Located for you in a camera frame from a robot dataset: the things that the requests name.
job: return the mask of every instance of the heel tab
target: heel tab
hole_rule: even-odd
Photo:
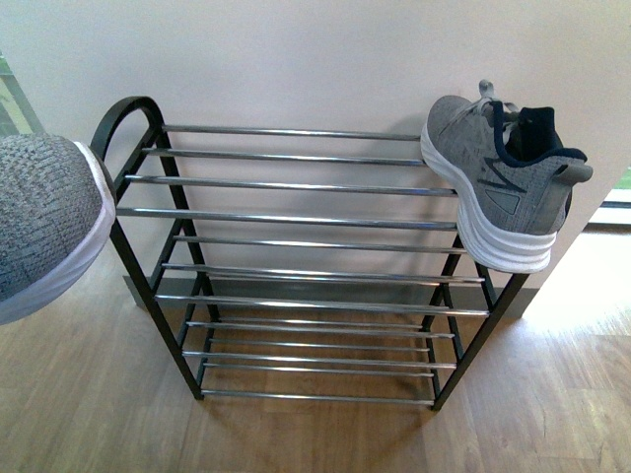
[[[552,180],[571,187],[580,182],[587,182],[593,175],[594,169],[591,166],[571,163],[561,166],[552,176]]]

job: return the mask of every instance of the rack shelf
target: rack shelf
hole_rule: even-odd
[[[141,110],[148,129],[126,159],[114,180],[117,219],[111,240],[125,265],[145,307],[185,382],[197,399],[205,396],[246,396],[271,399],[309,399],[398,403],[440,409],[464,375],[484,342],[526,280],[526,275],[512,275],[497,296],[489,271],[475,264],[475,274],[456,275],[461,257],[467,257],[457,235],[456,224],[442,221],[393,220],[365,217],[330,217],[283,215],[274,208],[274,200],[263,213],[224,211],[189,206],[188,188],[228,189],[231,192],[269,192],[290,195],[294,191],[339,195],[371,194],[390,198],[450,199],[456,205],[452,189],[373,185],[285,182],[283,179],[225,178],[221,175],[181,175],[182,160],[224,162],[263,162],[315,164],[317,166],[362,166],[383,169],[401,168],[409,172],[426,169],[419,151],[405,159],[381,157],[312,156],[310,153],[268,153],[266,150],[176,149],[171,137],[176,134],[248,135],[274,139],[372,140],[381,143],[415,145],[419,137],[392,133],[364,133],[329,130],[282,130],[229,128],[193,125],[167,125],[158,106],[149,98],[134,97],[115,104],[105,115],[95,133],[92,148],[107,161],[109,143],[118,126],[130,113]],[[143,163],[158,158],[164,175],[139,173]],[[125,206],[121,201],[130,187],[166,187],[174,208],[154,207],[152,202]],[[151,200],[151,194],[145,192]],[[160,241],[160,256],[151,275],[145,274],[132,248],[121,219],[136,222],[162,220],[171,229]],[[228,236],[202,235],[213,223],[245,224]],[[370,235],[373,231],[451,233],[448,245],[416,244],[409,241],[374,241],[371,238],[296,237],[288,230],[282,237],[258,236],[252,226],[289,226],[290,229],[356,229]],[[281,263],[219,264],[214,256],[219,246],[273,251],[302,251],[304,266],[284,267]],[[192,262],[174,257],[183,247]],[[399,256],[424,255],[445,258],[440,274],[409,274],[400,271],[357,271],[309,267],[318,260],[310,251],[381,252]],[[192,284],[188,294],[168,294],[165,274],[187,276]],[[234,294],[232,285],[249,284],[252,288],[272,285],[281,296]],[[317,286],[315,294],[310,288]],[[353,287],[361,286],[372,300],[356,298]],[[452,288],[474,286],[486,302],[484,310],[456,307]],[[380,289],[395,288],[396,300],[375,300]],[[412,301],[409,291],[429,291],[423,304]],[[458,325],[479,323],[475,336],[463,341]],[[354,392],[319,392],[320,376],[335,376],[340,389]],[[300,388],[310,386],[309,392]],[[371,387],[377,387],[373,393]]]

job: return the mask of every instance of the baseboard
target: baseboard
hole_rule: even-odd
[[[131,278],[124,276],[124,280],[136,304],[144,307],[136,288],[131,283]],[[160,286],[160,294],[189,296],[192,286],[192,279],[165,278]],[[217,295],[233,297],[419,305],[427,304],[433,291],[433,288],[425,287],[381,286],[376,288],[375,285],[340,284],[334,288],[330,285],[324,288],[317,283],[279,284],[253,281],[217,281],[213,283],[213,289]],[[496,291],[500,294],[502,288],[497,288]],[[535,288],[521,289],[505,316],[520,318],[537,292],[538,289]],[[486,309],[484,297],[478,287],[453,287],[452,298],[455,306]],[[169,306],[169,303],[162,302],[161,304]]]

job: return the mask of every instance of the curved handle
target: curved handle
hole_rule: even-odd
[[[118,125],[125,119],[125,117],[136,110],[142,110],[147,121],[149,121],[149,129],[155,129],[156,131],[162,131],[162,127],[165,124],[165,120],[162,117],[162,112],[158,105],[150,97],[128,97],[115,103],[105,114],[101,123],[95,131],[90,148],[105,161],[105,154],[109,147],[109,142],[114,135]],[[164,135],[158,137],[158,141],[161,141]]]

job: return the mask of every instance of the shoe logo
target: shoe logo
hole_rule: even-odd
[[[526,194],[526,190],[511,182],[497,169],[497,165],[502,163],[502,160],[484,158],[484,162],[502,182],[493,182],[487,179],[478,179],[478,182],[488,187],[493,187],[493,189],[484,189],[488,198],[504,212],[515,215],[521,200],[520,196],[515,193]]]
[[[484,189],[486,195],[491,199],[500,209],[511,215],[515,215],[517,206],[520,203],[520,196],[515,194],[506,194],[504,192],[498,192],[497,190]]]
[[[497,165],[502,163],[501,159],[492,159],[492,158],[484,158],[484,163],[486,163],[486,166],[489,167],[489,169],[491,169],[493,171],[493,173],[495,175],[497,175],[500,180],[502,180],[503,183],[500,182],[492,182],[490,180],[486,180],[486,179],[478,179],[478,182],[480,184],[484,184],[484,185],[488,185],[489,187],[494,187],[496,189],[502,189],[502,190],[512,190],[513,192],[519,192],[520,194],[526,194],[527,191],[525,189],[522,189],[521,187],[519,187],[518,185],[516,185],[513,182],[510,182],[508,180],[507,177],[505,177],[498,169],[497,169]]]

